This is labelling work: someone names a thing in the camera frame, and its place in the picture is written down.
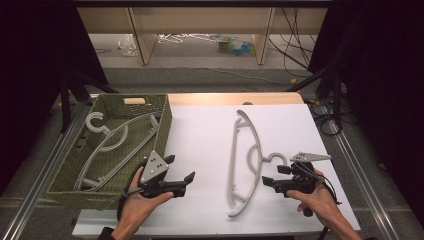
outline green basket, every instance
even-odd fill
[[[124,100],[136,100],[140,103],[125,103]],[[103,113],[103,119],[91,120],[94,127],[106,126],[114,130],[127,121],[140,115],[161,111],[157,118],[159,128],[156,134],[114,175],[102,188],[96,192],[74,191],[74,184],[85,162],[105,139],[103,133],[94,133],[84,124],[63,160],[58,172],[47,190],[47,194],[65,207],[79,209],[117,209],[119,196],[136,166],[155,150],[164,157],[172,113],[167,95],[134,95],[134,94],[100,94],[90,112]],[[99,152],[87,171],[87,179],[97,180],[109,173],[131,151],[133,151],[152,129],[150,120],[139,120],[128,125],[128,136],[116,149],[109,152]],[[117,131],[105,146],[119,142],[122,131]]]

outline hand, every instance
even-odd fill
[[[130,187],[137,187],[137,181],[140,178],[143,167],[139,168],[131,181]],[[129,239],[141,224],[146,221],[157,206],[167,202],[174,196],[172,192],[162,193],[155,198],[144,198],[139,193],[133,193],[128,196],[124,207],[122,208],[121,219],[112,232],[116,240]]]
[[[320,176],[324,176],[317,169],[314,169],[314,172]],[[332,230],[338,239],[361,239],[342,215],[333,196],[324,185],[318,184],[315,187],[315,191],[311,194],[289,190],[287,191],[287,195],[301,201],[297,207],[298,212],[303,211],[307,207],[310,208],[317,215],[319,221]]]

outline white tabletop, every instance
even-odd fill
[[[320,232],[322,224],[315,217],[304,217],[296,211],[298,201],[284,198],[260,180],[253,197],[239,216],[230,219],[234,210],[228,200],[230,155],[234,122],[243,110],[259,135],[263,156],[279,152],[287,159],[298,152],[327,154],[318,130],[303,104],[173,106],[172,125],[166,155],[175,155],[175,162],[165,178],[180,181],[192,171],[193,183],[185,197],[171,199],[159,206],[142,225],[137,235],[149,237],[216,237],[255,235],[296,235]],[[254,174],[247,166],[247,149],[254,144],[248,128],[238,134],[236,177],[238,192],[247,193]],[[263,163],[261,176],[290,179],[277,173],[278,158]],[[314,162],[332,182],[343,215],[355,230],[360,230],[352,208],[329,160]],[[115,227],[116,211],[82,210],[73,235],[96,237],[104,226]]]

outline wire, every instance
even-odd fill
[[[239,76],[239,77],[244,77],[244,78],[249,78],[249,79],[258,79],[258,80],[263,80],[263,81],[270,82],[270,83],[275,83],[275,84],[278,84],[278,85],[283,85],[280,82],[272,81],[272,80],[269,80],[269,79],[266,79],[266,78],[249,77],[249,76],[245,76],[245,75],[242,75],[242,74],[239,74],[239,73],[229,72],[229,71],[222,71],[222,70],[217,70],[217,69],[213,69],[213,68],[206,68],[206,69],[209,69],[209,70],[214,71],[214,72],[228,73],[228,74],[233,74],[233,75],[236,75],[236,76]]]
[[[324,108],[324,113],[319,114],[316,112],[316,108],[317,107],[323,107]],[[337,122],[334,121],[334,114],[332,114],[330,112],[330,108],[327,105],[323,105],[323,104],[319,104],[319,105],[311,105],[309,107],[311,113],[313,114],[313,119],[315,121],[315,125],[319,127],[320,131],[322,134],[326,135],[326,136],[335,136],[338,135],[341,130],[342,130],[342,126]],[[336,126],[337,126],[337,131],[335,133],[333,132],[327,132],[324,130],[324,126],[327,122],[329,121],[333,121]]]
[[[300,170],[302,170],[302,172],[306,173],[309,176],[312,176],[312,177],[316,178],[318,180],[318,182],[321,182],[321,178],[324,178],[330,184],[330,186],[326,186],[326,188],[329,190],[329,192],[333,196],[334,201],[336,202],[336,204],[339,205],[340,203],[337,202],[336,190],[334,189],[333,184],[331,183],[331,181],[327,177],[325,177],[323,175],[318,175],[315,172],[313,172],[303,162],[298,162],[298,163],[302,166],[302,167],[299,168]]]
[[[312,42],[314,42],[314,44],[317,43],[317,41],[312,37],[312,35],[309,35],[309,36],[311,37]]]
[[[307,52],[312,52],[312,50],[305,49],[305,48],[302,48],[301,46],[296,46],[296,45],[294,45],[294,44],[289,43],[289,42],[288,42],[288,41],[287,41],[287,40],[283,37],[283,34],[280,34],[280,37],[281,37],[281,39],[283,39],[283,41],[284,41],[284,42],[286,42],[287,44],[289,44],[289,45],[290,45],[290,47],[298,48],[298,49],[300,49],[300,50],[307,51]]]
[[[289,45],[287,45],[286,46],[286,50],[284,51],[284,53],[286,53],[287,54],[287,50],[289,49]],[[288,69],[287,69],[287,66],[286,66],[286,58],[284,58],[284,69],[286,69],[286,71],[289,73],[289,74],[291,74],[291,75],[293,75],[293,76],[297,76],[297,77],[300,77],[299,75],[296,75],[296,74],[293,74],[293,73],[291,73]]]
[[[304,65],[303,63],[297,61],[294,57],[290,56],[287,54],[287,50],[285,52],[283,52],[283,50],[281,50],[279,47],[277,47],[274,42],[272,42],[272,40],[269,38],[268,39],[269,42],[277,49],[278,52],[282,53],[284,56],[290,58],[293,62],[299,64],[301,67],[303,67],[304,69],[308,69],[308,67],[306,65]]]
[[[299,28],[297,26],[297,12],[298,12],[298,8],[294,8],[294,22],[293,22],[293,26],[291,25],[290,20],[287,17],[287,14],[286,14],[286,11],[284,10],[284,8],[282,8],[282,10],[283,10],[284,17],[285,17],[287,23],[289,24],[289,28],[290,28],[290,31],[291,31],[291,36],[290,36],[290,39],[289,39],[289,43],[290,43],[291,37],[294,36],[294,38],[296,39],[297,43],[299,44],[299,47],[301,48],[301,53],[302,53],[303,59],[305,60],[306,64],[309,64],[310,60],[309,60],[308,56],[306,55],[305,51],[303,50],[302,43],[300,42]]]

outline gray floor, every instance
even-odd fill
[[[251,42],[249,36],[236,37]],[[118,42],[125,39],[123,36],[93,35],[91,38],[96,49],[110,49],[110,52],[105,53],[100,53],[102,50],[99,50],[98,56],[111,87],[121,92],[280,92],[288,89],[292,81],[303,79],[284,70],[284,58],[271,45],[267,50],[265,65],[257,65],[256,58],[252,54],[234,56],[231,52],[220,51],[215,43],[184,38],[182,44],[158,43],[149,65],[142,66],[138,57],[123,56],[117,49]],[[277,46],[285,49],[286,45],[280,36],[272,36],[272,39]],[[302,45],[312,50],[314,42],[309,36],[302,36]],[[288,50],[295,59],[304,61],[298,49],[291,47]],[[286,60],[285,66],[290,73],[309,75],[291,60]],[[305,100],[315,99],[314,90],[317,84],[314,83],[301,90]],[[98,92],[95,88],[89,87],[89,90],[93,93]],[[422,227],[390,176],[376,166],[379,159],[361,127],[355,124],[355,119],[347,108],[343,111],[346,113],[343,116],[343,133],[347,136],[367,178],[388,213],[399,239],[422,239],[424,237]],[[30,191],[49,157],[60,129],[61,110],[58,104],[55,104],[30,156],[22,163],[0,198],[0,233],[5,233],[22,200]],[[322,134],[322,139],[328,153],[333,157],[336,172],[361,223],[361,236],[384,239],[335,137]],[[60,206],[49,199],[45,192],[44,190],[38,199],[20,239],[77,239],[72,236],[72,230],[79,210]],[[296,236],[299,240],[316,238],[317,235]]]

